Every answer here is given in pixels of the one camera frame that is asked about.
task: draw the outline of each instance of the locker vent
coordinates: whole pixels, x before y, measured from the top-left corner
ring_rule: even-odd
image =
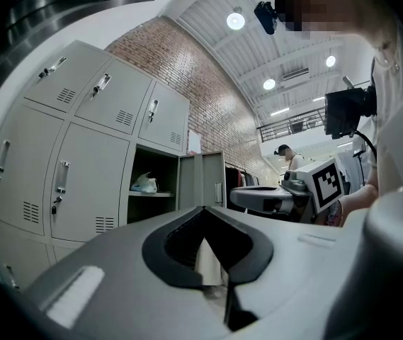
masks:
[[[39,223],[39,205],[34,205],[24,201],[23,219],[29,222]]]
[[[96,233],[105,233],[112,230],[115,227],[114,220],[115,218],[96,217]]]
[[[181,144],[181,135],[172,132],[171,133],[171,142],[173,142],[174,144],[180,145]]]
[[[124,123],[124,125],[130,126],[132,123],[133,115],[127,113],[123,110],[119,111],[119,114],[116,116],[116,122]]]
[[[75,95],[74,91],[70,91],[69,89],[63,89],[61,93],[58,95],[57,100],[64,103],[70,103],[74,95]]]

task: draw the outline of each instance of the person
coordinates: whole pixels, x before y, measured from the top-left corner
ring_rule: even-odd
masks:
[[[275,0],[278,20],[289,30],[356,34],[375,49],[373,79],[377,92],[375,146],[366,185],[334,206],[330,225],[342,226],[349,213],[369,208],[378,196],[403,186],[403,164],[389,138],[401,125],[403,108],[403,26],[383,0]]]
[[[278,156],[284,156],[287,162],[290,161],[288,170],[296,170],[307,164],[301,155],[296,154],[286,144],[280,145],[276,152]]]

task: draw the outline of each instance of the air conditioning unit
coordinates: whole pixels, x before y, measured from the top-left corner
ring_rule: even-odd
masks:
[[[288,88],[296,84],[308,81],[310,79],[310,70],[308,68],[299,69],[297,71],[283,75],[281,86]]]

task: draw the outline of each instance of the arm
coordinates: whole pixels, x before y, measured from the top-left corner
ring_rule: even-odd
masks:
[[[340,227],[343,227],[350,212],[357,209],[369,208],[378,196],[378,171],[375,167],[372,167],[366,185],[355,193],[345,195],[339,200],[343,208]]]

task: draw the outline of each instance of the locker shelf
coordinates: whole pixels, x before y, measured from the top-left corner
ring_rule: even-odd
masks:
[[[129,196],[145,196],[147,198],[173,198],[173,193],[141,193],[139,191],[129,191]]]

